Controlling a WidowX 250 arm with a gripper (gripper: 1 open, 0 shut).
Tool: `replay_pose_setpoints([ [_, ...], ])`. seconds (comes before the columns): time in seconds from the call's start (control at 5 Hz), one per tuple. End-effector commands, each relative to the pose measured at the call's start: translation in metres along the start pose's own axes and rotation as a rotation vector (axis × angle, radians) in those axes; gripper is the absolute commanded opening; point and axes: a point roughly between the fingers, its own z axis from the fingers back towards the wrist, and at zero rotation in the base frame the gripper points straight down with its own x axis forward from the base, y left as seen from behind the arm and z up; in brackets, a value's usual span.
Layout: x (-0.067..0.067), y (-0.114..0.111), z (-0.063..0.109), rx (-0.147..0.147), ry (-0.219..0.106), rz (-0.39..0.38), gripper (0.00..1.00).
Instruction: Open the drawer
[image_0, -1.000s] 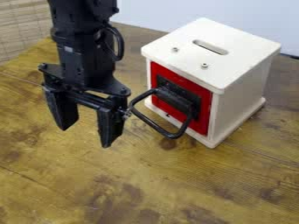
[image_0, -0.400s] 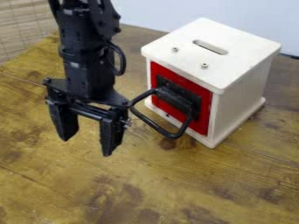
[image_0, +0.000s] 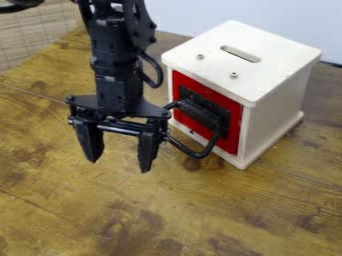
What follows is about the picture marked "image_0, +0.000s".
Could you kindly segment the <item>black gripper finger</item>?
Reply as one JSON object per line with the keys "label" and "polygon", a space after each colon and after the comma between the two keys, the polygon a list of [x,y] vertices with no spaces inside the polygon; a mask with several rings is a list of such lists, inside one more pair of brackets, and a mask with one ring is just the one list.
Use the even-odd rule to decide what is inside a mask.
{"label": "black gripper finger", "polygon": [[144,130],[139,135],[138,160],[143,173],[151,170],[152,162],[158,157],[159,146],[166,138],[167,135],[162,129]]}
{"label": "black gripper finger", "polygon": [[103,131],[95,123],[80,119],[73,120],[73,129],[84,156],[90,162],[95,163],[104,151]]}

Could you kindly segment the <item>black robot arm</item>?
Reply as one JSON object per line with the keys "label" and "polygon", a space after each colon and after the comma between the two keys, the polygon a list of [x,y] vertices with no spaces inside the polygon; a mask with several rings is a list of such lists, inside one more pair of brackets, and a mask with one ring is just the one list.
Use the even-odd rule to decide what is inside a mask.
{"label": "black robot arm", "polygon": [[151,170],[159,145],[167,138],[171,113],[143,97],[143,86],[158,88],[163,81],[143,73],[150,63],[163,70],[146,53],[156,42],[156,24],[150,18],[144,0],[75,0],[91,39],[91,67],[96,93],[68,96],[68,123],[72,125],[88,161],[104,151],[106,132],[135,136],[142,172]]}

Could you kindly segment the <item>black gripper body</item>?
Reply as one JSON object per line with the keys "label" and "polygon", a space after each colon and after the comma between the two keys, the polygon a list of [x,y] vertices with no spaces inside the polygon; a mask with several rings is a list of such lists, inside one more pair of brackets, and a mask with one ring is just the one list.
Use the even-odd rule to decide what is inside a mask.
{"label": "black gripper body", "polygon": [[159,137],[168,136],[171,112],[144,98],[124,110],[100,107],[95,95],[69,95],[65,103],[71,111],[68,124],[77,136],[92,136],[102,132],[138,136],[144,130],[152,131]]}

